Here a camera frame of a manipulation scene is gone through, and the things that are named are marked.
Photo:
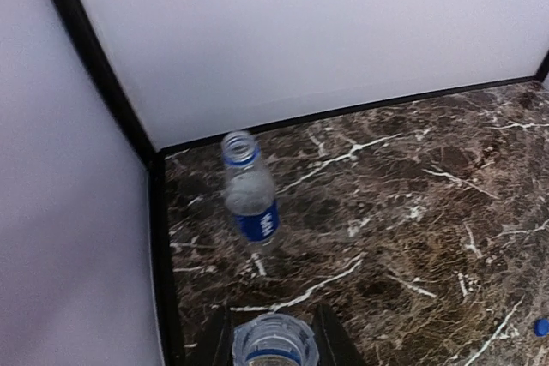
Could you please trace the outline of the white cap blue label bottle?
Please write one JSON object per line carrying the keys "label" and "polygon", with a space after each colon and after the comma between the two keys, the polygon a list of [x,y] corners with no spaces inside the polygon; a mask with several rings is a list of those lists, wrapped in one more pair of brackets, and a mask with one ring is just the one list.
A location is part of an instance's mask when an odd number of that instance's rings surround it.
{"label": "white cap blue label bottle", "polygon": [[319,358],[312,329],[290,315],[259,315],[234,330],[234,365],[316,366]]}

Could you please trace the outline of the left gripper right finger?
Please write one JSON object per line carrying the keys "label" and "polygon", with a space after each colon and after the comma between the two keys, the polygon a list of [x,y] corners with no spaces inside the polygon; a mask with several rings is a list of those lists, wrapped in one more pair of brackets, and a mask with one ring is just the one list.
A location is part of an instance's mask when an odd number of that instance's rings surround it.
{"label": "left gripper right finger", "polygon": [[320,366],[366,366],[337,315],[326,303],[319,303],[312,319]]}

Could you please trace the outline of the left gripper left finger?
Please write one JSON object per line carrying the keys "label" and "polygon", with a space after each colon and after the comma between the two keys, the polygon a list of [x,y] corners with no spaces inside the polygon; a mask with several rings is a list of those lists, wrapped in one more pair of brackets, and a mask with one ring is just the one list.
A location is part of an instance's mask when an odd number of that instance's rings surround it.
{"label": "left gripper left finger", "polygon": [[200,365],[232,365],[232,311],[220,306],[210,316],[199,341]]}

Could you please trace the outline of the blue cap pepsi bottle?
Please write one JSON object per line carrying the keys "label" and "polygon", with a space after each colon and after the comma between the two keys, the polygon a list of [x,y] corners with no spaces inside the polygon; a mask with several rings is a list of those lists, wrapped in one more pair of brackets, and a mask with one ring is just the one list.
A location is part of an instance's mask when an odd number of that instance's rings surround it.
{"label": "blue cap pepsi bottle", "polygon": [[273,248],[281,231],[276,186],[256,138],[233,131],[223,138],[221,155],[224,203],[238,233],[256,252]]}

